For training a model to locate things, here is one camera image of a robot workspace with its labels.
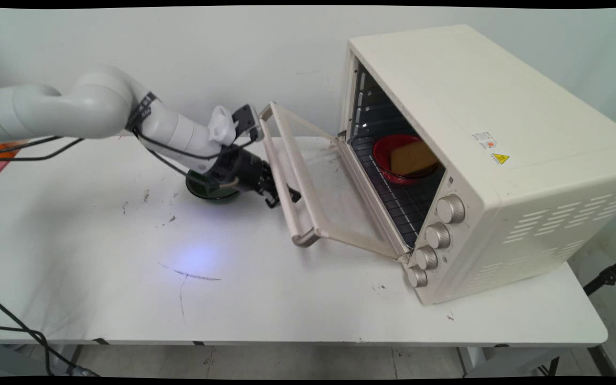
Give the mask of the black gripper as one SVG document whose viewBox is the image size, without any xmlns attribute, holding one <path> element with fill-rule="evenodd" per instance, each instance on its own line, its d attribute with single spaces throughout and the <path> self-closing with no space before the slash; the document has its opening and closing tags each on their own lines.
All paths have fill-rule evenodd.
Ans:
<svg viewBox="0 0 616 385">
<path fill-rule="evenodd" d="M 246 149 L 226 148 L 225 153 L 217 157 L 213 164 L 212 179 L 220 184 L 237 182 L 233 188 L 261 194 L 269 208 L 281 203 L 271 166 Z M 296 204 L 301 194 L 288 185 L 287 188 L 291 202 Z"/>
</svg>

